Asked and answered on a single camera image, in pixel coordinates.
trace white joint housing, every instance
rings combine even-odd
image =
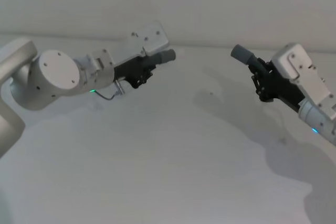
[[[40,110],[79,83],[79,69],[65,53],[43,52],[33,63],[13,75],[12,96],[22,107]]]
[[[299,117],[336,146],[335,123],[321,113],[316,106],[313,106],[308,99],[304,99],[299,110]]]
[[[79,85],[65,95],[75,95],[90,90],[103,89],[113,83],[114,64],[106,49],[97,50],[86,57],[75,59],[79,68]]]

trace cylindrical joint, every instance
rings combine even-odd
[[[310,127],[318,131],[326,140],[336,146],[335,123],[322,114],[318,108],[305,99],[299,110],[299,117]]]
[[[13,75],[12,96],[22,107],[41,110],[79,83],[79,69],[65,53],[45,51]]]

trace white robotic arm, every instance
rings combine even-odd
[[[117,65],[106,49],[79,59],[72,59],[59,50],[38,55],[31,40],[20,38],[0,49],[0,57],[5,59],[0,62],[0,84],[13,78],[12,96],[28,110],[41,110],[62,96],[89,91],[103,97],[96,90],[113,83],[118,94],[123,94],[119,80],[138,88],[153,75],[156,65],[175,60],[172,49],[163,51],[168,46],[160,23],[133,32],[121,51],[129,58]],[[21,137],[24,128],[23,120],[0,98],[0,158]]]
[[[248,65],[262,102],[280,99],[336,146],[336,98],[300,44],[288,44],[270,62],[237,45],[231,56]]]

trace white backdrop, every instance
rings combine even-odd
[[[34,41],[73,57],[116,48]],[[112,102],[87,93],[28,112],[3,87],[27,129],[0,160],[0,223],[334,223],[336,147],[282,103],[261,104],[229,49],[176,51]],[[335,55],[311,56],[336,91]]]
[[[180,45],[336,52],[336,0],[0,0],[0,33],[120,39],[162,22]]]

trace wire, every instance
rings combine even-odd
[[[116,97],[116,95],[118,94],[118,91],[111,97],[111,98],[108,98],[108,97],[105,97],[103,96],[101,93],[99,93],[98,91],[94,90],[94,93],[96,93],[97,95],[99,95],[100,97],[102,97],[103,99],[107,100],[107,101],[111,101],[113,100],[114,97]]]

